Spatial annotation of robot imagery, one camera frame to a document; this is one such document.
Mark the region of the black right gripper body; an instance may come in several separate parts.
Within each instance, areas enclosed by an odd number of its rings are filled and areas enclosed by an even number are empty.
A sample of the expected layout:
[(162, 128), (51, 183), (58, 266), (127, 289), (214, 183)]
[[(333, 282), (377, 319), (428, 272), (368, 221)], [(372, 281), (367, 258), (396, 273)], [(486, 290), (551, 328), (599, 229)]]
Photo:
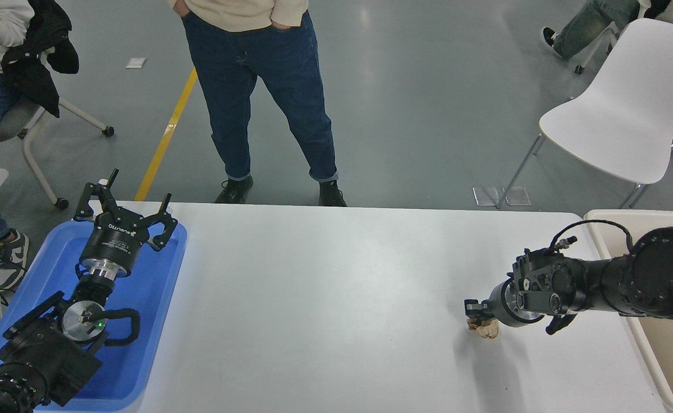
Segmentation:
[(507, 279), (492, 290), (488, 298), (488, 311), (505, 326), (519, 328), (523, 326), (523, 320), (509, 308), (506, 296), (512, 286), (513, 281)]

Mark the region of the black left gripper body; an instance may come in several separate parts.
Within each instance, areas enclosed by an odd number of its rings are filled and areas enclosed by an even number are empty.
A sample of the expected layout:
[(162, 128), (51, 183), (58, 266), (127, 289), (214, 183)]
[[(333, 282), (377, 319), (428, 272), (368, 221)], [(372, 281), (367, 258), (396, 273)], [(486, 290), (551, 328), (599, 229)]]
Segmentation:
[(121, 270), (132, 270), (142, 244), (148, 240), (144, 217), (134, 212), (103, 212), (95, 217), (94, 230), (81, 252), (80, 263), (86, 268), (106, 260)]

